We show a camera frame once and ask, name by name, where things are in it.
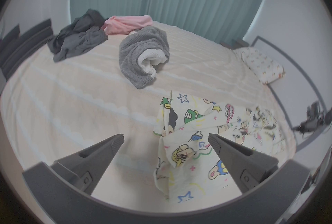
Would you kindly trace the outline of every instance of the green squiggle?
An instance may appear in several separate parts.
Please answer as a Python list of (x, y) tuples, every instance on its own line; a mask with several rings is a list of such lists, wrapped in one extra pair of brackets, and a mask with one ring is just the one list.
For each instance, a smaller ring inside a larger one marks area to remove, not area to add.
[(211, 154), (211, 151), (212, 151), (212, 148), (210, 149), (210, 152), (209, 153), (207, 153), (207, 154), (204, 154), (204, 153), (200, 153), (200, 154), (198, 154), (198, 157), (197, 158), (193, 158), (193, 160), (197, 160), (201, 155), (210, 155)]

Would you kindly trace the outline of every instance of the mattress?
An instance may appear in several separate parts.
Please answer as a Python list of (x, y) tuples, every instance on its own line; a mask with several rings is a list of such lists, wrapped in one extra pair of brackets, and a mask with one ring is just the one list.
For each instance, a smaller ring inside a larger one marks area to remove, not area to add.
[(119, 44), (125, 35), (90, 52), (54, 63), (44, 45), (25, 60), (7, 82), (0, 109), (7, 137), (23, 169), (80, 151), (112, 135), (125, 142), (92, 196), (145, 212), (198, 210), (241, 195), (234, 181), (222, 193), (198, 202), (170, 204), (154, 185), (158, 140), (152, 130), (162, 97), (178, 90), (213, 101), (274, 112), (284, 136), (279, 166), (293, 157), (294, 135), (267, 86), (262, 85), (233, 51), (191, 32), (154, 22), (166, 31), (170, 59), (157, 77), (136, 89), (121, 73)]

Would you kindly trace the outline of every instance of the blue star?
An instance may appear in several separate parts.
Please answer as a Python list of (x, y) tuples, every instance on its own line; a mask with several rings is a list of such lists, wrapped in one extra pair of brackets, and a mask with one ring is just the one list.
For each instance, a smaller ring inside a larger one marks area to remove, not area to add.
[(185, 196), (178, 196), (178, 198), (180, 200), (178, 203), (181, 203), (181, 202), (184, 202), (184, 201), (188, 201), (188, 200), (192, 199), (193, 197), (191, 196), (191, 192), (188, 191), (188, 193), (186, 193)]
[(184, 102), (189, 102), (188, 99), (187, 99), (187, 95), (182, 95), (180, 94), (180, 97), (177, 97), (177, 99), (181, 100), (181, 103), (184, 103)]

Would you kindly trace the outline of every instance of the gray gripper base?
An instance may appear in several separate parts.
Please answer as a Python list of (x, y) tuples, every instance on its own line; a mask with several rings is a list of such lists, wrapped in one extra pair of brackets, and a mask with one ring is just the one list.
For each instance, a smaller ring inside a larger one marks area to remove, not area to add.
[(209, 143), (242, 193), (253, 189), (278, 169), (278, 159), (210, 134)]
[(185, 213), (153, 214), (116, 207), (95, 199), (69, 184), (45, 163), (23, 172), (31, 193), (57, 224), (185, 224), (206, 221), (274, 224), (299, 195), (309, 175), (309, 169), (288, 160), (272, 177), (225, 204)]
[(123, 142), (123, 134), (111, 136), (91, 147), (56, 160), (51, 168), (76, 188), (92, 194)]

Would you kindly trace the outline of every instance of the ice cream print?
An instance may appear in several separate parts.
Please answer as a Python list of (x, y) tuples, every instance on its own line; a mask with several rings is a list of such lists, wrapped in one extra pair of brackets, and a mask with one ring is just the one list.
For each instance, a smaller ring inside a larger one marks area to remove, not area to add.
[(272, 156), (284, 151), (279, 146), (285, 145), (285, 139), (271, 111), (261, 106), (248, 108), (218, 102), (204, 94), (195, 97), (185, 92), (172, 93), (176, 94), (173, 100), (171, 95), (160, 98), (158, 122), (153, 129), (154, 136), (159, 137), (155, 184), (169, 203), (181, 205), (212, 196), (233, 181), (209, 144), (209, 134)]

